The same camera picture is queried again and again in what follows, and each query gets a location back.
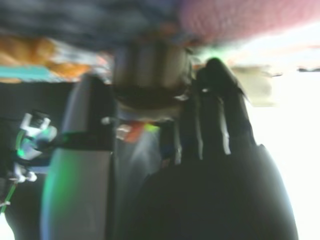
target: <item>pink object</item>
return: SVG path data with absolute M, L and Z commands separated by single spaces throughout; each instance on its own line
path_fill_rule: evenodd
M 180 22 L 205 42 L 230 42 L 320 21 L 320 0 L 182 0 Z

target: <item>teal object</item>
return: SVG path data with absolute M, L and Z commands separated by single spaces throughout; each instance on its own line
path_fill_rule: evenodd
M 0 66 L 0 78 L 45 80 L 50 75 L 50 71 L 43 66 Z

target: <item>gray textured fabric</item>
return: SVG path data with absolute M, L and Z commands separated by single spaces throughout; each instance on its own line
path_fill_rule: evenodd
M 4 32 L 45 36 L 92 51 L 108 50 L 163 23 L 179 0 L 1 0 Z

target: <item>pink fabric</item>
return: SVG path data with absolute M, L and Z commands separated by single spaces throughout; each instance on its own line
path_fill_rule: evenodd
M 236 41 L 320 21 L 320 0 L 182 0 L 182 27 L 205 42 Z

